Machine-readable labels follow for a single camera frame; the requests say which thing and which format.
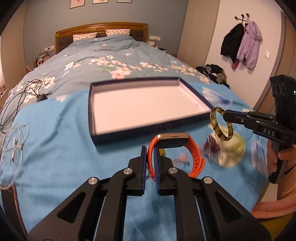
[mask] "headboard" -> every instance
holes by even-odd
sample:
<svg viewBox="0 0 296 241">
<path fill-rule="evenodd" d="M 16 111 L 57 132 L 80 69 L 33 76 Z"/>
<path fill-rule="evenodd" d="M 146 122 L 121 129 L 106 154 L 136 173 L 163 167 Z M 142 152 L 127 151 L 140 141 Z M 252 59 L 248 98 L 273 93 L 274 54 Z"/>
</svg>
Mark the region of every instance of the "headboard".
<svg viewBox="0 0 296 241">
<path fill-rule="evenodd" d="M 73 28 L 67 28 L 56 32 L 56 53 L 59 53 L 71 43 L 73 43 L 74 34 L 86 34 L 97 32 L 96 38 L 106 37 L 106 29 L 129 28 L 130 36 L 137 41 L 146 42 L 148 24 L 146 23 L 92 23 Z"/>
</svg>

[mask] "patterned pillow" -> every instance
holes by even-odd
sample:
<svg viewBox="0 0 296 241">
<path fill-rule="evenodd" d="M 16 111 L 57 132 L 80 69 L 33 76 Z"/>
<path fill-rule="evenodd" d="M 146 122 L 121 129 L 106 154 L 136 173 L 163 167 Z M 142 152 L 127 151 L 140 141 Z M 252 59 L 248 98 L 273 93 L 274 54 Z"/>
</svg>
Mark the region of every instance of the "patterned pillow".
<svg viewBox="0 0 296 241">
<path fill-rule="evenodd" d="M 106 29 L 106 35 L 111 36 L 114 34 L 125 34 L 129 35 L 130 34 L 130 29 L 129 28 L 122 28 L 122 29 Z"/>
<path fill-rule="evenodd" d="M 73 35 L 73 42 L 76 42 L 77 40 L 80 39 L 94 39 L 96 37 L 96 33 L 89 33 L 89 34 L 74 34 Z"/>
</svg>

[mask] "framed picture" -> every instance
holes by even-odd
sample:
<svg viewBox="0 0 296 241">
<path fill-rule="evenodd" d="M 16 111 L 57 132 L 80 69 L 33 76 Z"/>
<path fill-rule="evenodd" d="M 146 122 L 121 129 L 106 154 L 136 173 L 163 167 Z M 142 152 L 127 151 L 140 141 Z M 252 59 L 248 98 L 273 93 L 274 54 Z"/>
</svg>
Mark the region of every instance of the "framed picture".
<svg viewBox="0 0 296 241">
<path fill-rule="evenodd" d="M 116 0 L 116 2 L 132 3 L 133 0 Z"/>
<path fill-rule="evenodd" d="M 93 0 L 93 4 L 97 4 L 97 3 L 107 3 L 108 0 Z"/>
<path fill-rule="evenodd" d="M 75 7 L 84 6 L 85 0 L 71 0 L 70 1 L 70 9 Z"/>
</svg>

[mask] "purple jacket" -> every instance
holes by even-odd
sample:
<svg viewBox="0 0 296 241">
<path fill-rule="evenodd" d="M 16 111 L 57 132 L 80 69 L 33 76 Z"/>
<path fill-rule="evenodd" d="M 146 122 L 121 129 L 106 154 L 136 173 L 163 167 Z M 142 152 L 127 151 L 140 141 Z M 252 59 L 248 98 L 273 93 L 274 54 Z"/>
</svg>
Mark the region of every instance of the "purple jacket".
<svg viewBox="0 0 296 241">
<path fill-rule="evenodd" d="M 251 70 L 255 68 L 258 60 L 261 39 L 260 30 L 257 24 L 252 21 L 246 28 L 239 51 L 237 52 L 237 59 Z"/>
</svg>

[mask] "silver bolt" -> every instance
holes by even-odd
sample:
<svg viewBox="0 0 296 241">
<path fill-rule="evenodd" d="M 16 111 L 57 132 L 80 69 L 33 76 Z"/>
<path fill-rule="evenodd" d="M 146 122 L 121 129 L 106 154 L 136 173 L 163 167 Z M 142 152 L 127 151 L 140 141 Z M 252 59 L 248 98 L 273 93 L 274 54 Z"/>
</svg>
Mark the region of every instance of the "silver bolt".
<svg viewBox="0 0 296 241">
<path fill-rule="evenodd" d="M 175 174 L 175 173 L 178 172 L 178 169 L 175 168 L 175 167 L 171 167 L 171 168 L 169 168 L 168 172 L 171 173 L 171 174 Z"/>
<path fill-rule="evenodd" d="M 94 185 L 94 184 L 96 184 L 97 182 L 98 182 L 98 179 L 95 178 L 95 177 L 91 177 L 91 178 L 89 179 L 89 184 L 90 184 L 90 185 Z"/>
<path fill-rule="evenodd" d="M 123 170 L 123 173 L 124 174 L 131 174 L 133 172 L 133 169 L 131 169 L 131 168 L 125 168 L 124 170 Z"/>
<path fill-rule="evenodd" d="M 205 178 L 204 178 L 204 182 L 205 182 L 206 184 L 211 184 L 211 183 L 213 182 L 213 179 L 210 178 L 210 177 L 205 177 Z"/>
</svg>

